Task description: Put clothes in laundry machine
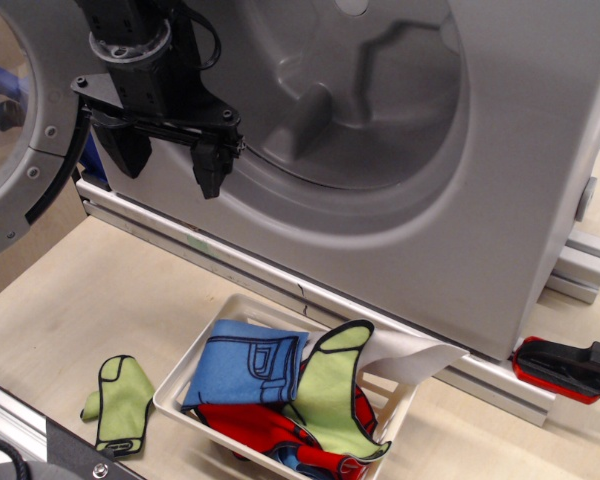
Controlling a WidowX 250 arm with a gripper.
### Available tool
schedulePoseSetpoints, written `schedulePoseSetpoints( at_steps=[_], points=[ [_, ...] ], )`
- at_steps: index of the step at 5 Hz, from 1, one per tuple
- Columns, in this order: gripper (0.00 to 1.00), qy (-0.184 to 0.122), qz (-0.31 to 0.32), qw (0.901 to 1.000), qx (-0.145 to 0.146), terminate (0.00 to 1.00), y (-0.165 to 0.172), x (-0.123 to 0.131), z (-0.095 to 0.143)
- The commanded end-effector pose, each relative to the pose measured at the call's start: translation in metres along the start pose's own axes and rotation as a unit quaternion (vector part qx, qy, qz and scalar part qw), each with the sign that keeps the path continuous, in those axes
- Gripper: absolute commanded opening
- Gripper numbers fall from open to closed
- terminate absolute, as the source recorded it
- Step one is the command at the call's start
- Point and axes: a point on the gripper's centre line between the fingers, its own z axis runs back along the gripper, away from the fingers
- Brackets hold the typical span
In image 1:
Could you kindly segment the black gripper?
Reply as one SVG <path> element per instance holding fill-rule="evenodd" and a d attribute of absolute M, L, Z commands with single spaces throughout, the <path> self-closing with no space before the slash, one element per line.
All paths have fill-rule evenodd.
<path fill-rule="evenodd" d="M 211 140 L 221 146 L 199 141 L 190 152 L 203 197 L 217 198 L 233 169 L 229 150 L 243 148 L 237 110 L 207 90 L 200 72 L 171 47 L 153 53 L 105 47 L 95 53 L 107 72 L 79 76 L 71 87 L 104 117 L 106 126 L 94 123 L 93 129 L 119 170 L 135 179 L 151 156 L 150 139 L 134 127 L 179 143 Z"/>

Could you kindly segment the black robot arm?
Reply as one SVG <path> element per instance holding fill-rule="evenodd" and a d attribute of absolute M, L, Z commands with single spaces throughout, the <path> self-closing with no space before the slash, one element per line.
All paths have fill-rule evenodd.
<path fill-rule="evenodd" d="M 220 37 L 183 1 L 81 1 L 89 44 L 107 71 L 74 80 L 100 145 L 135 179 L 154 138 L 189 148 L 207 199 L 244 148 L 240 115 L 213 95 L 201 74 L 221 56 Z"/>

